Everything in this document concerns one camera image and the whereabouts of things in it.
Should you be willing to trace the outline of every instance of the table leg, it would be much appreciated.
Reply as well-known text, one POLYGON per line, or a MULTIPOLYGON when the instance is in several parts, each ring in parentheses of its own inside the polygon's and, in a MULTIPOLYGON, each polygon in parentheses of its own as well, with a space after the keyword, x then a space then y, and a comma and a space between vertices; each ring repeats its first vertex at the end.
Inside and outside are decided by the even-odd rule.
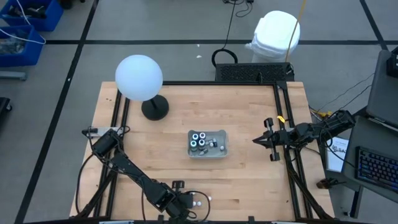
POLYGON ((353 204, 351 206, 350 212, 345 212, 344 214, 351 218, 358 218, 359 215, 359 207, 361 205, 362 193, 364 187, 360 186, 358 191, 355 191, 353 204))

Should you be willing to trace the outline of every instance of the floor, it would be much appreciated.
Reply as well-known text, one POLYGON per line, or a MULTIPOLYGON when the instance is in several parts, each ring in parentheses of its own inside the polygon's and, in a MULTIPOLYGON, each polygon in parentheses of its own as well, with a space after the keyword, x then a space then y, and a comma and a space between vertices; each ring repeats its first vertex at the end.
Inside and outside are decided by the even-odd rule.
MULTIPOLYGON (((301 1, 256 0, 248 16, 233 18, 227 49, 239 62, 250 62, 252 53, 243 43, 250 42, 259 18, 273 10, 297 17, 300 5, 301 1)), ((236 10, 245 7, 238 5, 236 10)), ((313 108, 370 76, 382 47, 392 50, 398 45, 397 8, 395 0, 307 1, 301 41, 291 63, 313 108)), ((0 223, 16 220, 36 161, 47 150, 26 216, 18 220, 67 218, 86 146, 80 131, 91 124, 101 82, 113 81, 118 63, 132 54, 157 61, 164 80, 214 80, 210 59, 222 47, 231 10, 232 5, 221 0, 75 1, 55 31, 42 33, 49 44, 38 64, 8 68, 27 72, 28 80, 0 80, 0 96, 11 98, 14 105, 0 134, 0 223), (88 41, 83 45, 79 40, 88 41)), ((217 62, 233 61, 220 54, 217 62)), ((337 110, 370 83, 371 78, 324 110, 337 110)), ((362 108, 368 95, 369 90, 346 109, 362 108)), ((343 215, 353 191, 335 187, 330 195, 336 216, 353 220, 343 215)), ((397 210, 397 204, 366 190, 359 218, 353 221, 391 223, 398 218, 397 210)))

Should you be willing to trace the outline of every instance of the white trash bin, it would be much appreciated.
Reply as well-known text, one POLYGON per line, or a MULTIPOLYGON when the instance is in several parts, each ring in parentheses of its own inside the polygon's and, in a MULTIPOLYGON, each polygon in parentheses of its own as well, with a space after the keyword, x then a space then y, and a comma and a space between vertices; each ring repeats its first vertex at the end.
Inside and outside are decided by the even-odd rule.
MULTIPOLYGON (((284 62, 296 21, 294 16, 281 11, 268 12, 261 18, 252 42, 246 44, 246 48, 254 52, 251 62, 284 62)), ((300 24, 297 24, 289 54, 294 51, 299 39, 300 24)))

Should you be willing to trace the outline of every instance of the trash can lid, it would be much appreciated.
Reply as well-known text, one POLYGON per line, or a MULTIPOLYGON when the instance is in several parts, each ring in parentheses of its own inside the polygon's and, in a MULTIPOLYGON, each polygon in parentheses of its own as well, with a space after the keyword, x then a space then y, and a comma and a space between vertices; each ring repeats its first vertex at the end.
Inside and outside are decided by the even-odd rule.
MULTIPOLYGON (((254 31, 254 40, 258 46, 264 50, 271 50, 284 53, 289 47, 289 41, 292 37, 296 18, 289 13, 282 11, 268 12, 260 19, 256 30, 254 31)), ((300 23, 297 24, 296 31, 290 45, 294 49, 300 38, 300 23)))

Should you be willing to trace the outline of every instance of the blue storage bin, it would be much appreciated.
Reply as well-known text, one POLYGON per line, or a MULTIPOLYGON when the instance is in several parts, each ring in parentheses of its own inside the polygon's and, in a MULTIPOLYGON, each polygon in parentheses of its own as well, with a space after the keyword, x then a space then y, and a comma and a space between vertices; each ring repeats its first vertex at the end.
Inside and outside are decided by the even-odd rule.
MULTIPOLYGON (((46 19, 28 17, 28 21, 35 27, 37 31, 53 31, 63 13, 63 9, 57 0, 19 0, 19 2, 22 7, 30 2, 44 4, 47 6, 47 10, 45 11, 45 15, 47 16, 46 19)), ((8 0, 6 5, 0 11, 0 19, 4 19, 10 26, 27 25, 25 18, 23 17, 7 16, 7 12, 11 6, 19 8, 18 2, 16 0, 8 0)))
MULTIPOLYGON (((39 33, 35 31, 33 26, 14 26, 14 27, 0 27, 4 32, 8 34, 16 33, 16 30, 22 30, 29 34, 29 40, 35 40, 38 42, 43 42, 39 33)), ((10 38, 8 35, 0 32, 0 39, 10 38)), ((3 54, 0 55, 0 67, 13 67, 13 66, 25 66, 25 65, 35 65, 39 60, 40 53, 42 51, 43 45, 33 42, 26 42, 24 50, 19 54, 3 54)))

